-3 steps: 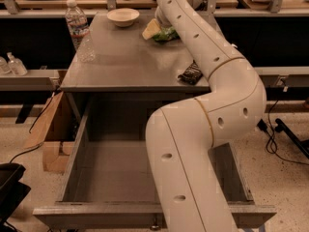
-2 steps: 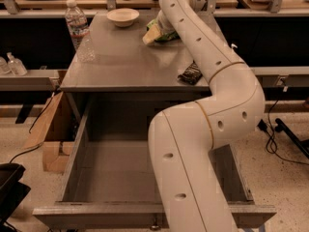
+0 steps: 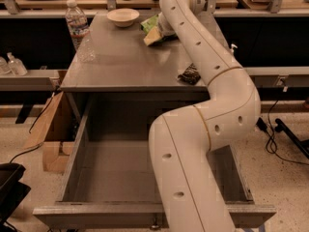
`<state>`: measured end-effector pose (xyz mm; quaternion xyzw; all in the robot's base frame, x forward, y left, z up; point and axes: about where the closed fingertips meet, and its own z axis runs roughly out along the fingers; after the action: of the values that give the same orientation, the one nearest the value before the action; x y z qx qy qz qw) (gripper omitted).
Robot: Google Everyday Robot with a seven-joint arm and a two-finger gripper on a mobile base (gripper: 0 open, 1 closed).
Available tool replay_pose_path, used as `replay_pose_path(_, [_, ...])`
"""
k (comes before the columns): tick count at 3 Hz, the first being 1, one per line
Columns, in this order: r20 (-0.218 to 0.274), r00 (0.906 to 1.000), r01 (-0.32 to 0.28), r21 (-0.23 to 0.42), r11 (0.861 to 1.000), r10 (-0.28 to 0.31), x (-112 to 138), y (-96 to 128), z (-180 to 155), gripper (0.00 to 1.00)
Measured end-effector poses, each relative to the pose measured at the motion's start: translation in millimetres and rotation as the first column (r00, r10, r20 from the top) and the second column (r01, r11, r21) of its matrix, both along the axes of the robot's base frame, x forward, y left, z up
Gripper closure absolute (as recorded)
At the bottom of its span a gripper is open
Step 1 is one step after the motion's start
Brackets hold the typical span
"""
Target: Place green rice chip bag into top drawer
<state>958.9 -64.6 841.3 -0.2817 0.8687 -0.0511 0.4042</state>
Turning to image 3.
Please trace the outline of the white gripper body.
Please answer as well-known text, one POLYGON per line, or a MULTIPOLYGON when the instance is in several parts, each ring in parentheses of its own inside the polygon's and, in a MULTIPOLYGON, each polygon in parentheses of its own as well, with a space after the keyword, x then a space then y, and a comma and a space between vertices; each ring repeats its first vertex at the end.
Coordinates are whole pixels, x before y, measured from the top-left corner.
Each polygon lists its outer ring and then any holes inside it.
POLYGON ((170 36, 176 35, 174 29, 169 24, 168 20, 166 19, 163 13, 160 13, 158 15, 156 25, 157 25, 158 31, 163 37, 170 37, 170 36))

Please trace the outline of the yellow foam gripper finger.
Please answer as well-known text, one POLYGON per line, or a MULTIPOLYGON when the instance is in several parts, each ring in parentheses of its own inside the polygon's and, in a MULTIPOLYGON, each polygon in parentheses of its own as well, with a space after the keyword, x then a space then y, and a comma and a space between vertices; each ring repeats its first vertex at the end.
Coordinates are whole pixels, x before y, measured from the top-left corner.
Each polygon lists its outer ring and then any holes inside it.
POLYGON ((147 36, 144 38, 144 43, 146 46, 154 44, 162 39, 162 34, 160 33, 159 29, 155 26, 153 27, 147 36))

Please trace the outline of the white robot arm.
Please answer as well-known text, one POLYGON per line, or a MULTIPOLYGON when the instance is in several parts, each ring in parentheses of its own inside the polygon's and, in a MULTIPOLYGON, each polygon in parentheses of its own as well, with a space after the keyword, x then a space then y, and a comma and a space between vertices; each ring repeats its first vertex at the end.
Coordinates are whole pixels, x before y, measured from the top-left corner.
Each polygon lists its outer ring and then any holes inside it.
POLYGON ((157 117, 149 132, 154 175, 171 232, 235 232, 207 153, 253 130, 258 91, 230 49, 196 17, 205 0, 159 0, 210 98, 157 117))

